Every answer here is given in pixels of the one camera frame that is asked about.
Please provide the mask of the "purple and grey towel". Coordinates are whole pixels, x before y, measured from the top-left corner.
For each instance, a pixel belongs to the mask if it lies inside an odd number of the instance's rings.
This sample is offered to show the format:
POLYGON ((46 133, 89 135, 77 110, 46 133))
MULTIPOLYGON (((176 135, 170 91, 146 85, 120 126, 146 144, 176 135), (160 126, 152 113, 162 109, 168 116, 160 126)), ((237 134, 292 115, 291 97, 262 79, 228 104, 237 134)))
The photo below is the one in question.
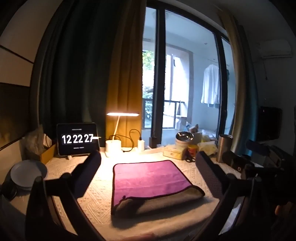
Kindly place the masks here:
POLYGON ((121 163, 113 167, 111 215, 134 218, 202 199, 194 185, 170 160, 121 163))

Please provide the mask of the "yellow tissue pack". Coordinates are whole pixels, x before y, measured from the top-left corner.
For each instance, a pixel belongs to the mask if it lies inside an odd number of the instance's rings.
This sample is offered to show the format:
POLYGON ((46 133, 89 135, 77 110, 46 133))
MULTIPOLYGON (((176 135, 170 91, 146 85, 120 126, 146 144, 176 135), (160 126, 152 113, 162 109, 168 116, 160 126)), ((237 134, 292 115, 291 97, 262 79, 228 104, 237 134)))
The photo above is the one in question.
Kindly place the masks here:
POLYGON ((218 148, 215 141, 201 142, 197 144, 198 150, 205 152, 208 156, 212 156, 217 153, 218 148))

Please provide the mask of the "stainless steel tumbler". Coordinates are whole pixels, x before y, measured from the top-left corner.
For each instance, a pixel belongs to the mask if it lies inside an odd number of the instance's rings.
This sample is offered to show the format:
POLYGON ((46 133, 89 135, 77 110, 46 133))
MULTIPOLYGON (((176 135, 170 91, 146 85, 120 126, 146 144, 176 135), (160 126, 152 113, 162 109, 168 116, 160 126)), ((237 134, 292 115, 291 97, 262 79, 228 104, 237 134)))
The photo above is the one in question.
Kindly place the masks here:
POLYGON ((227 134, 221 134, 218 137, 217 162, 222 163, 222 155, 231 149, 233 137, 227 134))

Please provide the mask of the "black scissors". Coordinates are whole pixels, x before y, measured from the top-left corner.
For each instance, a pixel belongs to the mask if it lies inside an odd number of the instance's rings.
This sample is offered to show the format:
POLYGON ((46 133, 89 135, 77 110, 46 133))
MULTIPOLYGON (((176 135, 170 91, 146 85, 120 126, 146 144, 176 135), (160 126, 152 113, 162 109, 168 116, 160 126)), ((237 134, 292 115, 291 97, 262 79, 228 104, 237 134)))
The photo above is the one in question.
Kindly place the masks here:
POLYGON ((191 155, 187 155, 185 157, 185 161, 188 163, 193 163, 193 162, 195 162, 195 158, 193 158, 191 155))

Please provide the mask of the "orange lidded jar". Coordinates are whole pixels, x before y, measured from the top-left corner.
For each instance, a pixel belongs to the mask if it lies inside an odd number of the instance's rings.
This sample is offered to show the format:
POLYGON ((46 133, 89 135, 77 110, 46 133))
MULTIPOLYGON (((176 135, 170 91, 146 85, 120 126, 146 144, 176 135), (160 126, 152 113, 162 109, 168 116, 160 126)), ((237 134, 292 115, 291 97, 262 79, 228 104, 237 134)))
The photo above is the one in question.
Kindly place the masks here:
POLYGON ((188 152, 192 158, 195 158, 196 154, 199 152, 199 146, 193 144, 188 145, 188 152))

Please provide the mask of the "grey plate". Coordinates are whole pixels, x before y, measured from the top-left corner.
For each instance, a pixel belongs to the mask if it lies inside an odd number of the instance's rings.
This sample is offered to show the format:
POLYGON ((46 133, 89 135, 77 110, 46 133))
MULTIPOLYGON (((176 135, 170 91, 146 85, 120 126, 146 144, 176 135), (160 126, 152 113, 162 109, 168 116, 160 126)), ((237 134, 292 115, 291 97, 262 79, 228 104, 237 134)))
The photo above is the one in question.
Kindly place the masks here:
POLYGON ((16 163, 11 169, 11 179, 23 190, 31 190, 34 180, 42 176, 46 178, 48 169, 40 161, 24 160, 16 163))

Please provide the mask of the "yellow tissue box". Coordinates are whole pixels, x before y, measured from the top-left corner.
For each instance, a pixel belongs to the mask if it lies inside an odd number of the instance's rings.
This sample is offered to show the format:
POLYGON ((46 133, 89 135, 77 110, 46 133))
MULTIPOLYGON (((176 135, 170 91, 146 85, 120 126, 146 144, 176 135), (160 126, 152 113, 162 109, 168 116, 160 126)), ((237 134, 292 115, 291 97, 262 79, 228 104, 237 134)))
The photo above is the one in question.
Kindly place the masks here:
POLYGON ((186 148, 177 145, 167 145, 163 147, 163 156, 177 160, 185 160, 186 148))

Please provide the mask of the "stainless steel bowl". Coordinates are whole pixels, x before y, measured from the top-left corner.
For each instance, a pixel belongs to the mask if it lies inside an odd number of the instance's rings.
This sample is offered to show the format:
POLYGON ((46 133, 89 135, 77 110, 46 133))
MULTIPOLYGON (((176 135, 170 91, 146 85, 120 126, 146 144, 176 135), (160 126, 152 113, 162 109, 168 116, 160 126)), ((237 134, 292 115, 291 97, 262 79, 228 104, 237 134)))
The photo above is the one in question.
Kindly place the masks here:
POLYGON ((182 131, 176 134, 176 140, 181 142, 191 142, 194 138, 194 135, 190 132, 182 131))

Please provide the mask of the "cardboard box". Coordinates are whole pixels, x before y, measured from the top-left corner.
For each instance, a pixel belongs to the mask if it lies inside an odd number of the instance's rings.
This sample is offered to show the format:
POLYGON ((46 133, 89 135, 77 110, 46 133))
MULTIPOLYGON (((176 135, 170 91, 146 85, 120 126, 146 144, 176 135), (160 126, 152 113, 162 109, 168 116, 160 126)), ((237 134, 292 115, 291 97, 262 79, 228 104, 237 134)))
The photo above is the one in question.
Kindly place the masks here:
POLYGON ((51 159, 53 159, 53 157, 55 157, 58 154, 58 150, 57 150, 57 145, 54 144, 53 146, 51 146, 50 148, 48 148, 47 150, 45 150, 41 155, 40 155, 40 161, 43 164, 47 164, 51 159))

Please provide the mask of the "tablet clock display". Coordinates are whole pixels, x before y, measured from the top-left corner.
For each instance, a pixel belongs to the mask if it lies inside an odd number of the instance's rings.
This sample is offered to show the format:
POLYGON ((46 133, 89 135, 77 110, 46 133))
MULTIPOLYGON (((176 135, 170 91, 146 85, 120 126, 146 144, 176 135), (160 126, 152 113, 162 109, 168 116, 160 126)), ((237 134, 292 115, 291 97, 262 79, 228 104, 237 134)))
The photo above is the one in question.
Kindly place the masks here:
POLYGON ((79 156, 99 150, 95 123, 57 124, 57 148, 60 156, 79 156))

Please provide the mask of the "white hanging shirt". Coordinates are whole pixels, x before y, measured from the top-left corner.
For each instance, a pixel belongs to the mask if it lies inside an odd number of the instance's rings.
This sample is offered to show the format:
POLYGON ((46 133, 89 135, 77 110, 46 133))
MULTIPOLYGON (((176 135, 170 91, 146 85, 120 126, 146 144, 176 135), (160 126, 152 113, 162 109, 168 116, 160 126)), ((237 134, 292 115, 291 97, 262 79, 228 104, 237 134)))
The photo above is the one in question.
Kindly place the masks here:
POLYGON ((220 71, 216 65, 209 65, 204 70, 201 103, 210 108, 220 106, 220 71))

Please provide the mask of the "white phone charger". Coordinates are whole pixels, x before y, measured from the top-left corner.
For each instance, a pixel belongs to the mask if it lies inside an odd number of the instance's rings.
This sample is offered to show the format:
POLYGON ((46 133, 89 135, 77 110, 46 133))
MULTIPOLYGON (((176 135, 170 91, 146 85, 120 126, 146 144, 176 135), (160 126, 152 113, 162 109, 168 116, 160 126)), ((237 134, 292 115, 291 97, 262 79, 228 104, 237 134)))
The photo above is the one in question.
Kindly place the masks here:
POLYGON ((145 141, 144 140, 142 140, 142 139, 139 139, 138 141, 137 141, 137 148, 138 148, 138 150, 139 151, 144 151, 145 150, 145 141))

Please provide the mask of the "mustard yellow curtain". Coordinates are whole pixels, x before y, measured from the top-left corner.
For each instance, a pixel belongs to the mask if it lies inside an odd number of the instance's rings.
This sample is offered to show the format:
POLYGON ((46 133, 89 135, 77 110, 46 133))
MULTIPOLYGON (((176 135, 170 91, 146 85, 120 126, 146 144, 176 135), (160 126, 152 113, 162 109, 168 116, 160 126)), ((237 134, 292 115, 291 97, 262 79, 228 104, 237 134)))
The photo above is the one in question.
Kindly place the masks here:
POLYGON ((122 1, 114 41, 106 99, 107 113, 136 113, 136 117, 106 117, 106 138, 116 133, 125 148, 137 145, 142 129, 142 39, 146 1, 122 1))

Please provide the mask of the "white air conditioner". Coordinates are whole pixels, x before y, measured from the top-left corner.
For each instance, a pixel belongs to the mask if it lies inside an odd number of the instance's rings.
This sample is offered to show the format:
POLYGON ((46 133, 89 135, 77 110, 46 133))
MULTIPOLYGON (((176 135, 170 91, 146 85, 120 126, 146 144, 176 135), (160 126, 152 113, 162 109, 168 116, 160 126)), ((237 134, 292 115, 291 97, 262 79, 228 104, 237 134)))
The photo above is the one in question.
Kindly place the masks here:
POLYGON ((292 48, 285 39, 261 42, 258 50, 263 59, 292 57, 292 48))

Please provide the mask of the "dark green curtain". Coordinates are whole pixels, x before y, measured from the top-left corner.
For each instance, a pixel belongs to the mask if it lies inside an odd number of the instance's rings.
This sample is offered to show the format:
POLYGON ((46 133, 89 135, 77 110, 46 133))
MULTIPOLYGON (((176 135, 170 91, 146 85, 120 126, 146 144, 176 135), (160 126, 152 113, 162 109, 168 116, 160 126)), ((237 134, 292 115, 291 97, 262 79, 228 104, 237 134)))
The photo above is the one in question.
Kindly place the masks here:
POLYGON ((97 125, 106 133, 112 38, 102 1, 63 1, 50 21, 39 87, 39 122, 51 139, 60 123, 97 125))

